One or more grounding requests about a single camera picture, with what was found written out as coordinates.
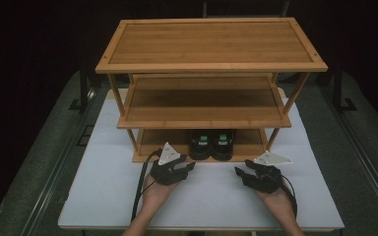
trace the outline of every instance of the bottom shelf panel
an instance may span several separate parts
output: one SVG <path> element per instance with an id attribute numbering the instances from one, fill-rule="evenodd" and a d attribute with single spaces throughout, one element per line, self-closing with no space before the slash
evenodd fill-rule
<path id="1" fill-rule="evenodd" d="M 137 139 L 138 150 L 134 152 L 133 162 L 144 162 L 155 150 L 163 148 L 169 142 L 179 153 L 189 152 L 188 130 L 140 130 Z M 263 152 L 267 144 L 266 133 L 263 129 L 236 130 L 232 159 L 228 162 L 242 162 L 254 159 Z M 212 157 L 202 162 L 218 162 Z"/>

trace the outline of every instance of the top shelf panel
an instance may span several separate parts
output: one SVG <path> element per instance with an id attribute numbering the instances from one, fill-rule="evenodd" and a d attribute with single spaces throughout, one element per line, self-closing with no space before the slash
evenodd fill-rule
<path id="1" fill-rule="evenodd" d="M 294 18 L 121 21 L 98 73 L 323 72 Z"/>

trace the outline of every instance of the black shoe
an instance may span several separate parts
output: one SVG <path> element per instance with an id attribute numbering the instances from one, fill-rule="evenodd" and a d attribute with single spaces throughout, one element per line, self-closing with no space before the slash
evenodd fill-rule
<path id="1" fill-rule="evenodd" d="M 208 130 L 190 131 L 189 156 L 194 160 L 204 160 L 211 156 L 211 138 Z"/>
<path id="2" fill-rule="evenodd" d="M 230 160 L 234 137 L 234 130 L 216 130 L 213 137 L 212 157 L 216 160 Z"/>

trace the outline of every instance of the person's left hand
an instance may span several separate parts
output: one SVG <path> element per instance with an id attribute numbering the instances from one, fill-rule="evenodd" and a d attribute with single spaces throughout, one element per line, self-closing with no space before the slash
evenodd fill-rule
<path id="1" fill-rule="evenodd" d="M 177 185 L 178 183 L 170 186 L 161 185 L 155 182 L 155 178 L 153 178 L 152 175 L 148 174 L 144 180 L 143 189 L 150 187 L 143 193 L 142 210 L 148 211 L 152 214 L 156 213 Z"/>

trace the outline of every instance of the white triangular marker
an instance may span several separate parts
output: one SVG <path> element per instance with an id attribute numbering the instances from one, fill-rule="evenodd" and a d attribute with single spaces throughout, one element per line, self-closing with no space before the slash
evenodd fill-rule
<path id="1" fill-rule="evenodd" d="M 293 164 L 293 162 L 283 156 L 271 153 L 266 150 L 263 154 L 254 159 L 254 163 L 262 165 Z"/>
<path id="2" fill-rule="evenodd" d="M 170 161 L 180 158 L 180 153 L 177 152 L 168 142 L 164 144 L 164 148 L 161 152 L 159 165 L 167 164 Z"/>

